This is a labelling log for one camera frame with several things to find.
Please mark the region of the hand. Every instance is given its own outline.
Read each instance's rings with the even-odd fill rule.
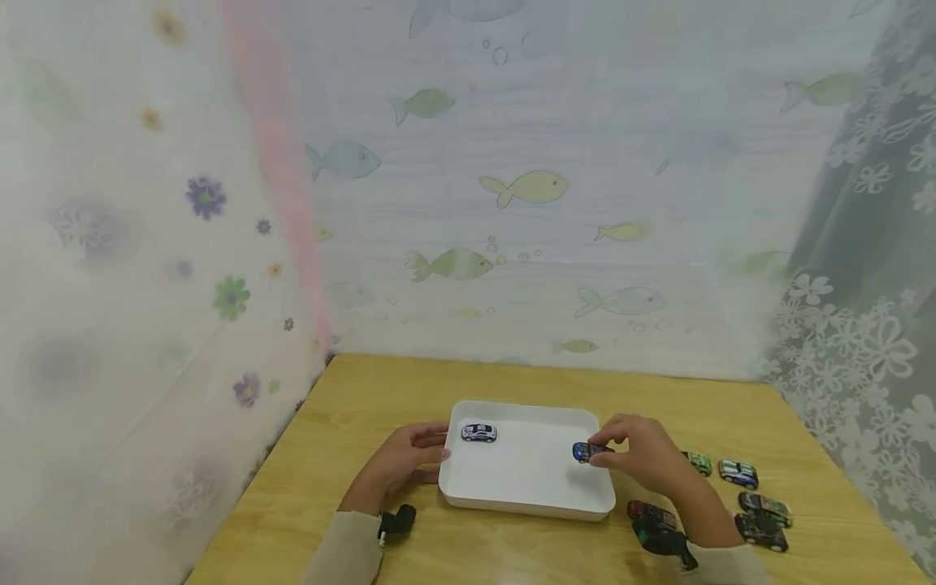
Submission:
[[[447,422],[427,422],[400,427],[391,433],[361,468],[338,511],[376,516],[384,501],[407,483],[437,482],[438,467],[420,469],[420,466],[448,459],[450,453],[442,447],[447,432]]]
[[[624,472],[647,490],[670,500],[699,482],[699,473],[673,443],[663,425],[652,418],[615,415],[589,443],[606,445],[613,440],[620,444],[625,439],[629,446],[627,451],[592,455],[589,464]]]

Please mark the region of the sleeve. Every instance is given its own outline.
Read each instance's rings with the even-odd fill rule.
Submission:
[[[750,545],[701,548],[687,543],[698,568],[683,573],[686,585],[770,585],[770,575]]]
[[[336,513],[300,585],[371,585],[383,558],[379,528],[377,516]]]

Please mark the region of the wooden table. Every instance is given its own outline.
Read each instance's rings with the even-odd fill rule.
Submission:
[[[793,509],[786,554],[759,549],[776,583],[927,580],[842,472],[772,389],[757,384],[626,373],[341,355],[286,429],[205,552],[188,585],[296,583],[344,489],[396,427],[448,419],[475,399],[656,417],[677,444],[748,461],[759,492]],[[709,480],[738,510],[739,489]],[[388,546],[378,585],[446,583],[675,583],[675,562],[644,552],[623,509],[630,499],[668,505],[615,474],[618,507],[602,522],[544,519],[448,506],[435,486],[402,501],[416,528]]]

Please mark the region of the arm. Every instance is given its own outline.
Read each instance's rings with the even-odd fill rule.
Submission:
[[[435,483],[438,469],[419,469],[448,458],[445,422],[394,431],[355,477],[300,585],[371,585],[383,558],[377,541],[387,497],[409,482]]]
[[[647,490],[669,498],[682,520],[689,551],[699,567],[686,578],[709,585],[768,585],[770,578],[753,550],[744,544],[731,514],[715,489],[673,443],[663,425],[651,418],[616,415],[590,443],[628,441],[623,453],[599,453],[589,463],[616,469]]]

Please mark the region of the white tray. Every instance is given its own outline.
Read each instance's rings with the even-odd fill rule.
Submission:
[[[497,440],[462,440],[461,428],[478,422],[493,425]],[[587,410],[459,402],[439,489],[455,506],[598,521],[617,502],[611,475],[572,457],[572,444],[597,431],[598,419]]]

